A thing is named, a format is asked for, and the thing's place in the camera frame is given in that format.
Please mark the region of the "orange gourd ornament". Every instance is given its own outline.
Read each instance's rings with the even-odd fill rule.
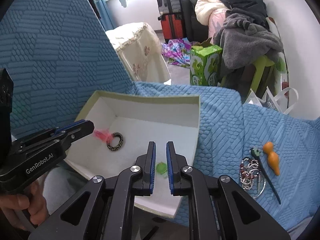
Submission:
[[[263,146],[263,151],[268,155],[268,164],[273,169],[274,173],[279,176],[279,155],[273,151],[273,143],[266,142]]]

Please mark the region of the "white blanket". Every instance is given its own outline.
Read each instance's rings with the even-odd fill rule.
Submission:
[[[210,14],[220,8],[228,9],[220,0],[198,0],[195,7],[198,22],[208,25]]]

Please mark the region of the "embroidered flower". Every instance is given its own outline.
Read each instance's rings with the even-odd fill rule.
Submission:
[[[139,78],[139,69],[140,69],[139,64],[136,65],[135,63],[133,63],[132,68],[133,68],[135,77]]]
[[[149,52],[150,52],[150,47],[145,46],[144,47],[144,55],[148,56]]]

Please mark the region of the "white plastic bag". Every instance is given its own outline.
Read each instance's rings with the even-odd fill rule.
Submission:
[[[292,90],[293,92],[295,92],[296,96],[297,96],[297,101],[292,104],[290,107],[288,107],[285,111],[282,111],[279,104],[277,103],[277,101],[279,99],[281,99],[282,97],[284,97],[285,93]],[[280,93],[278,93],[275,97],[272,95],[270,89],[267,87],[266,92],[264,93],[262,99],[258,98],[256,96],[256,94],[252,91],[252,89],[250,89],[250,94],[247,98],[247,100],[245,101],[245,104],[252,104],[252,105],[257,105],[257,106],[261,106],[261,107],[267,107],[267,108],[271,108],[274,109],[278,112],[281,112],[283,114],[289,114],[289,112],[294,108],[295,104],[298,102],[299,100],[299,94],[298,91],[295,90],[294,88],[288,87],[285,88],[283,90],[280,91]]]

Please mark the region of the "pink feather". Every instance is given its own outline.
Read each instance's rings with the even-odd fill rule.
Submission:
[[[98,138],[101,141],[106,142],[106,143],[111,143],[111,141],[113,140],[113,135],[112,135],[112,133],[109,132],[108,129],[101,130],[101,131],[94,130],[93,136],[95,136],[96,138]]]

